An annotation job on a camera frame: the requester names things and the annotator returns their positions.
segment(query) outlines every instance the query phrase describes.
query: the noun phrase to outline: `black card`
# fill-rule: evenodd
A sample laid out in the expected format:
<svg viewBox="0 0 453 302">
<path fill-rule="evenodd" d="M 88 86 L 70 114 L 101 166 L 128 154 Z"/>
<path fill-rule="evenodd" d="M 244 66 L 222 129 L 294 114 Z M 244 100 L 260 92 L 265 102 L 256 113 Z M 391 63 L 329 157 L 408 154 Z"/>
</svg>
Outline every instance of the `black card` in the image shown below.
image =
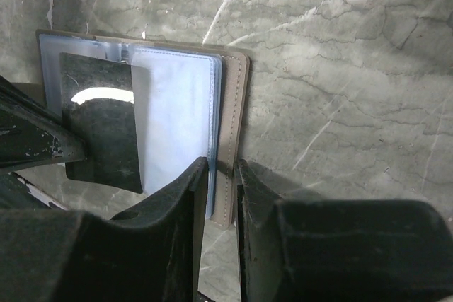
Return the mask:
<svg viewBox="0 0 453 302">
<path fill-rule="evenodd" d="M 61 53 L 60 70 L 63 125 L 88 149 L 67 177 L 142 193 L 131 66 Z"/>
</svg>

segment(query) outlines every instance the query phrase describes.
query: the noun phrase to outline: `leather wallet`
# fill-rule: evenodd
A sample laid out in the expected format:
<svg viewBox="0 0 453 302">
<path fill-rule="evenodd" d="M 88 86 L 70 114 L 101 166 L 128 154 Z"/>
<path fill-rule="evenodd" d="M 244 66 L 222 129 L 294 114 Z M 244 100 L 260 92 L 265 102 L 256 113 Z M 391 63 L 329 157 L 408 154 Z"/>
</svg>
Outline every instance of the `leather wallet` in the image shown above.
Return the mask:
<svg viewBox="0 0 453 302">
<path fill-rule="evenodd" d="M 133 40 L 129 38 L 103 37 L 98 35 L 79 35 L 38 30 L 38 44 L 41 34 L 80 37 L 98 42 L 124 42 L 146 45 L 175 51 L 195 52 L 200 54 L 217 54 L 222 57 L 222 94 L 220 102 L 219 148 L 217 152 L 217 172 L 214 197 L 214 213 L 211 220 L 220 228 L 228 228 L 233 219 L 235 202 L 234 161 L 236 160 L 239 132 L 246 97 L 249 58 L 242 52 L 206 48 L 182 43 Z"/>
</svg>

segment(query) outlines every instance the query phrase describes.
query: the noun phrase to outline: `stitching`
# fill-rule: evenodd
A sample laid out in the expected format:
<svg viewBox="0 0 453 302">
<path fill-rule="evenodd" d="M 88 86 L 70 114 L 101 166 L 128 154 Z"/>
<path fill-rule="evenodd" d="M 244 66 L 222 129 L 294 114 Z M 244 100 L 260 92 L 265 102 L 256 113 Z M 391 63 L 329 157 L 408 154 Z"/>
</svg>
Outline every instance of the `stitching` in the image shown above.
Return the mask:
<svg viewBox="0 0 453 302">
<path fill-rule="evenodd" d="M 218 226 L 223 226 L 223 227 L 225 227 L 225 225 L 220 224 L 220 223 L 217 223 L 216 221 L 211 220 L 211 222 L 214 223 L 214 224 L 217 224 Z"/>
<path fill-rule="evenodd" d="M 236 82 L 236 95 L 234 96 L 234 109 L 233 109 L 233 117 L 231 119 L 231 130 L 229 134 L 229 145 L 228 145 L 228 161 L 226 162 L 226 183 L 225 183 L 225 207 L 224 207 L 224 226 L 227 224 L 227 206 L 228 206 L 228 197 L 229 197 L 229 187 L 231 187 L 231 181 L 229 179 L 230 173 L 229 173 L 229 161 L 231 157 L 231 145 L 233 144 L 233 130 L 234 130 L 234 119 L 236 118 L 236 109 L 237 109 L 237 103 L 238 103 L 238 93 L 239 93 L 239 80 L 241 79 L 241 69 L 242 69 L 242 64 L 239 58 L 233 57 L 233 56 L 225 56 L 225 58 L 232 58 L 237 60 L 239 63 L 239 68 L 238 68 L 238 79 Z"/>
<path fill-rule="evenodd" d="M 210 79 L 210 122 L 209 122 L 209 126 L 210 126 L 210 130 L 209 130 L 209 141 L 208 141 L 208 147 L 207 147 L 207 158 L 210 159 L 212 157 L 212 152 L 211 152 L 211 148 L 212 148 L 212 139 L 214 138 L 213 137 L 213 133 L 212 133 L 212 125 L 214 124 L 214 122 L 212 121 L 212 117 L 214 116 L 214 105 L 213 105 L 213 102 L 214 102 L 214 82 L 215 82 L 215 79 L 214 79 L 214 63 L 212 63 L 212 60 L 210 59 L 210 73 L 211 73 L 211 79 Z"/>
<path fill-rule="evenodd" d="M 150 49 L 138 48 L 137 50 L 140 52 L 146 52 L 146 53 L 168 54 L 170 56 L 179 56 L 179 57 L 194 58 L 194 59 L 209 59 L 210 62 L 212 63 L 212 60 L 210 59 L 211 57 L 209 57 L 209 56 L 186 55 L 186 54 L 177 53 L 177 52 L 162 52 L 162 51 L 153 50 L 152 48 L 150 48 Z"/>
</svg>

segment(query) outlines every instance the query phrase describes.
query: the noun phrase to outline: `white stitching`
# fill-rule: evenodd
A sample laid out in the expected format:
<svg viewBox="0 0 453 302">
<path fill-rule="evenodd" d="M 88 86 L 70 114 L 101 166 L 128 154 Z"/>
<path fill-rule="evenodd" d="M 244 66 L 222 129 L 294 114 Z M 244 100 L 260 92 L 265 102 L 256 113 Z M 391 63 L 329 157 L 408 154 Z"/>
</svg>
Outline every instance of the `white stitching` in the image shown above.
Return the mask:
<svg viewBox="0 0 453 302">
<path fill-rule="evenodd" d="M 227 224 L 227 206 L 228 206 L 228 196 L 229 196 L 229 183 L 231 182 L 229 179 L 229 160 L 231 156 L 231 145 L 233 144 L 233 130 L 234 130 L 234 119 L 236 118 L 236 108 L 238 103 L 238 93 L 239 93 L 239 80 L 241 79 L 241 69 L 242 64 L 239 58 L 233 56 L 225 56 L 225 58 L 232 58 L 238 61 L 239 68 L 238 68 L 238 79 L 236 83 L 236 95 L 234 97 L 234 109 L 233 109 L 233 117 L 231 119 L 231 131 L 229 134 L 229 145 L 228 145 L 228 161 L 226 162 L 226 184 L 225 184 L 225 207 L 224 207 L 224 225 Z"/>
<path fill-rule="evenodd" d="M 170 56 L 179 56 L 179 57 L 186 57 L 186 58 L 194 58 L 194 59 L 209 59 L 210 62 L 212 63 L 211 56 L 200 56 L 200 55 L 194 55 L 194 54 L 184 54 L 184 53 L 177 53 L 177 52 L 162 52 L 162 51 L 156 51 L 153 50 L 153 48 L 144 49 L 144 48 L 137 48 L 138 51 L 140 52 L 146 52 L 146 53 L 155 53 L 155 54 L 168 54 Z"/>
<path fill-rule="evenodd" d="M 216 222 L 216 221 L 214 221 L 214 220 L 211 220 L 211 222 L 212 222 L 212 223 L 214 223 L 214 224 L 217 224 L 218 226 L 222 226 L 222 227 L 225 227 L 225 225 L 223 225 L 223 224 L 220 224 L 220 223 L 217 223 L 217 222 Z"/>
</svg>

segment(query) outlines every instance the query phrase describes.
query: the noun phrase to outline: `marble surface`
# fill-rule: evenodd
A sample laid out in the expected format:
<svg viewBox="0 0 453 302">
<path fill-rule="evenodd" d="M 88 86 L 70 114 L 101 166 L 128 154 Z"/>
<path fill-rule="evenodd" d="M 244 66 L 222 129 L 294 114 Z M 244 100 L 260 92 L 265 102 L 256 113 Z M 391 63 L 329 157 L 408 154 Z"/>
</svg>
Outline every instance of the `marble surface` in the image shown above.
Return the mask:
<svg viewBox="0 0 453 302">
<path fill-rule="evenodd" d="M 111 219 L 146 198 L 145 194 L 135 194 L 116 187 L 69 180 L 64 166 L 59 164 L 29 168 L 17 173 L 63 206 L 87 210 L 104 219 Z"/>
<path fill-rule="evenodd" d="M 36 28 L 245 49 L 252 67 L 241 154 L 279 193 L 420 199 L 453 228 L 453 0 L 0 0 L 0 6 L 0 74 L 20 82 L 41 82 Z M 217 245 L 225 251 L 221 240 L 210 251 Z M 229 268 L 210 267 L 210 277 Z M 226 282 L 203 283 L 206 277 L 200 285 L 207 295 L 239 299 Z"/>
</svg>

